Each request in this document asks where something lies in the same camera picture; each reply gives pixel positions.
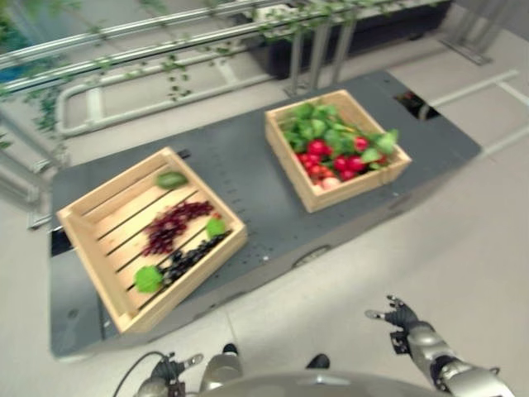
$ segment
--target metal pipe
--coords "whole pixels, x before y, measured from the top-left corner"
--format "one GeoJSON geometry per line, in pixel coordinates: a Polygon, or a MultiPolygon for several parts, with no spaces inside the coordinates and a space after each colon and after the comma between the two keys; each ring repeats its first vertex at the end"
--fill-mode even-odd
{"type": "Polygon", "coordinates": [[[144,117],[152,113],[162,112],[164,110],[176,108],[186,103],[197,102],[205,98],[210,98],[215,95],[220,95],[221,93],[229,93],[230,91],[236,91],[237,89],[240,89],[240,88],[249,87],[254,84],[260,84],[260,83],[263,83],[271,79],[272,79],[272,76],[270,76],[269,74],[259,74],[254,77],[250,77],[249,79],[242,80],[238,83],[227,84],[221,87],[211,88],[209,90],[202,91],[200,93],[192,93],[185,98],[179,99],[176,102],[166,100],[160,103],[154,103],[149,106],[145,106],[143,108],[138,108],[138,109],[130,110],[128,112],[123,112],[123,113],[115,114],[111,116],[106,116],[105,118],[92,122],[89,126],[86,124],[83,124],[80,126],[71,127],[68,130],[62,131],[61,133],[65,138],[83,135],[88,132],[96,131],[104,127],[109,127],[114,124],[118,124],[120,122],[126,122],[134,118],[144,117]]]}
{"type": "Polygon", "coordinates": [[[303,34],[296,31],[292,39],[292,52],[290,54],[290,92],[291,96],[298,94],[299,66],[303,50],[303,34]]]}
{"type": "Polygon", "coordinates": [[[325,56],[326,44],[329,37],[329,30],[331,29],[331,22],[326,21],[316,29],[314,43],[312,45],[310,75],[308,78],[308,90],[313,91],[317,89],[318,81],[320,79],[320,72],[322,70],[323,57],[325,56]]]}
{"type": "Polygon", "coordinates": [[[503,0],[494,8],[493,16],[479,31],[477,38],[473,41],[473,46],[478,54],[483,54],[498,37],[501,31],[501,24],[505,22],[513,13],[517,0],[503,0]]]}
{"type": "Polygon", "coordinates": [[[1,108],[0,108],[0,121],[7,129],[9,129],[9,131],[14,136],[16,136],[26,145],[28,145],[36,153],[44,157],[46,160],[48,160],[51,164],[53,164],[57,168],[62,167],[62,164],[60,163],[60,161],[57,160],[57,158],[51,153],[51,151],[45,148],[40,142],[33,139],[31,135],[29,135],[18,124],[16,124],[15,121],[11,118],[11,116],[9,116],[7,112],[1,108]]]}
{"type": "MultiPolygon", "coordinates": [[[[243,45],[238,45],[234,47],[232,50],[230,50],[230,55],[237,55],[242,52],[246,52],[247,48],[243,45]]],[[[219,54],[201,54],[194,57],[186,58],[185,60],[181,60],[179,62],[182,66],[191,66],[200,64],[203,62],[208,62],[209,60],[214,60],[216,58],[219,58],[221,55],[219,54]]],[[[155,66],[147,66],[143,69],[141,74],[134,75],[133,77],[127,77],[126,74],[115,74],[112,76],[103,77],[99,80],[99,84],[96,88],[90,88],[86,84],[80,84],[75,85],[73,87],[68,87],[67,89],[63,90],[59,97],[57,98],[57,107],[55,109],[55,116],[57,120],[57,124],[55,125],[55,128],[58,133],[60,133],[63,136],[73,136],[73,135],[79,135],[81,133],[89,132],[90,127],[87,124],[93,125],[93,130],[95,131],[98,128],[103,128],[105,126],[101,126],[100,122],[103,121],[103,119],[106,119],[106,117],[103,116],[104,111],[102,109],[98,109],[95,113],[98,113],[97,115],[94,114],[90,109],[88,110],[88,118],[85,122],[85,124],[82,124],[80,126],[76,127],[70,127],[67,128],[64,124],[66,120],[66,109],[64,108],[64,105],[68,101],[69,98],[73,97],[74,95],[78,95],[80,93],[85,92],[92,92],[98,88],[101,87],[107,87],[109,85],[122,83],[124,81],[129,81],[132,79],[140,79],[142,77],[152,75],[152,74],[158,74],[161,73],[164,70],[162,65],[155,65],[155,66]]]]}
{"type": "Polygon", "coordinates": [[[17,159],[6,153],[6,151],[0,151],[0,165],[5,165],[6,168],[13,174],[20,176],[25,181],[35,185],[36,187],[39,187],[43,190],[48,190],[50,188],[50,184],[45,179],[33,173],[17,159]]]}
{"type": "Polygon", "coordinates": [[[33,45],[21,50],[11,51],[0,55],[0,69],[13,65],[19,65],[22,62],[38,60],[39,58],[60,54],[66,50],[79,45],[87,45],[100,41],[102,37],[112,39],[119,36],[125,36],[140,31],[154,29],[160,26],[178,25],[185,22],[195,21],[215,15],[229,15],[237,12],[243,12],[253,9],[254,7],[267,7],[283,3],[284,0],[246,0],[240,2],[229,2],[220,4],[214,9],[199,8],[187,12],[178,12],[172,15],[160,16],[156,19],[150,18],[143,21],[127,23],[101,29],[99,33],[82,33],[80,35],[65,37],[54,41],[48,41],[43,44],[33,45]]]}
{"type": "MultiPolygon", "coordinates": [[[[385,0],[381,3],[391,3],[394,0],[385,0]]],[[[353,9],[354,5],[343,4],[336,7],[334,12],[347,12],[353,9]]],[[[293,16],[292,19],[284,19],[283,21],[273,22],[254,22],[248,23],[241,26],[229,27],[227,29],[221,29],[210,33],[204,33],[192,37],[188,41],[171,41],[161,45],[151,45],[148,47],[142,47],[135,50],[125,51],[115,55],[111,55],[101,61],[111,61],[111,66],[127,65],[130,63],[137,62],[138,60],[144,60],[154,58],[156,56],[165,55],[176,50],[187,50],[198,45],[212,44],[218,41],[233,40],[236,38],[244,38],[255,33],[261,32],[263,26],[267,27],[281,27],[287,26],[292,22],[304,22],[312,19],[323,17],[324,12],[313,12],[307,16],[300,17],[298,15],[293,16]]],[[[60,84],[63,79],[70,79],[75,76],[83,74],[90,74],[101,70],[101,65],[95,61],[84,61],[74,65],[65,66],[62,68],[53,69],[42,74],[38,74],[32,78],[23,78],[12,81],[11,83],[5,84],[4,89],[8,93],[15,93],[25,89],[32,88],[43,88],[46,86],[60,84]]]]}
{"type": "Polygon", "coordinates": [[[446,40],[452,44],[460,44],[464,41],[470,31],[474,29],[479,19],[479,14],[487,7],[487,4],[488,0],[474,0],[474,5],[465,12],[463,20],[454,31],[448,35],[446,40]]]}
{"type": "Polygon", "coordinates": [[[334,65],[332,69],[331,83],[336,84],[340,79],[341,66],[343,65],[344,58],[346,57],[347,51],[350,48],[350,43],[353,41],[353,35],[355,34],[356,28],[356,16],[353,13],[353,21],[344,22],[341,25],[340,37],[338,39],[338,45],[336,46],[336,53],[334,56],[334,65]]]}

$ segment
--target dark wire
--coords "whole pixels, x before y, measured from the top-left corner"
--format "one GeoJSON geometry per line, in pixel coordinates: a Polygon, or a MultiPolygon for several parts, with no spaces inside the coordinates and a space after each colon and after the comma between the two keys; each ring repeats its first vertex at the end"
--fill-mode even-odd
{"type": "Polygon", "coordinates": [[[163,354],[161,352],[152,351],[152,352],[148,352],[148,353],[144,354],[143,356],[138,358],[134,364],[132,364],[132,366],[129,368],[129,370],[122,377],[122,379],[120,380],[119,384],[117,385],[116,391],[114,392],[112,397],[117,397],[117,393],[119,393],[120,388],[123,386],[123,383],[125,382],[126,378],[128,378],[128,376],[131,374],[131,372],[134,370],[134,368],[136,368],[137,365],[140,364],[143,360],[145,360],[148,356],[154,356],[154,355],[158,355],[158,356],[162,357],[162,360],[165,361],[166,363],[169,362],[169,358],[165,354],[163,354]]]}

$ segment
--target black gap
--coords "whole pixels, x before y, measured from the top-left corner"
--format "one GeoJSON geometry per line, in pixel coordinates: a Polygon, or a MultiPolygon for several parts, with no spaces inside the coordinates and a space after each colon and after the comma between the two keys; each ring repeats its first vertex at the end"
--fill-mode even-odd
{"type": "MultiPolygon", "coordinates": [[[[427,105],[426,101],[419,97],[413,91],[407,91],[405,93],[400,93],[393,97],[401,105],[403,105],[406,110],[408,110],[416,119],[419,119],[420,111],[424,105],[427,105]]],[[[424,120],[430,120],[431,118],[439,116],[439,112],[434,108],[429,108],[426,117],[424,120]]]]}

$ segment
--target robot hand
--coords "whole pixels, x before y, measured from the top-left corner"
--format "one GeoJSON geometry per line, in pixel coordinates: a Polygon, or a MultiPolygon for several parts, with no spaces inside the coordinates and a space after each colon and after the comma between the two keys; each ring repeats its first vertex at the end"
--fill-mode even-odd
{"type": "Polygon", "coordinates": [[[438,390],[460,397],[514,397],[496,376],[498,368],[488,370],[462,360],[436,330],[429,323],[420,321],[401,299],[394,295],[387,298],[393,311],[367,310],[365,315],[402,329],[390,333],[393,349],[397,354],[409,354],[438,390]]]}
{"type": "Polygon", "coordinates": [[[407,304],[395,295],[388,295],[387,298],[389,299],[389,306],[394,308],[393,311],[384,313],[377,310],[366,310],[365,315],[373,320],[384,320],[408,332],[410,327],[418,323],[419,318],[407,304]]]}

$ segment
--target grape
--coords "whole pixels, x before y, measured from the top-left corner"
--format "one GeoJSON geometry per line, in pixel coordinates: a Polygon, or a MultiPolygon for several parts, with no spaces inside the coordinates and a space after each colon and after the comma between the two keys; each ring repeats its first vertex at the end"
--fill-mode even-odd
{"type": "Polygon", "coordinates": [[[188,228],[186,222],[199,216],[208,215],[213,206],[205,201],[203,203],[182,202],[159,213],[145,228],[149,241],[142,250],[143,256],[170,253],[174,249],[174,238],[181,236],[188,228]]]}

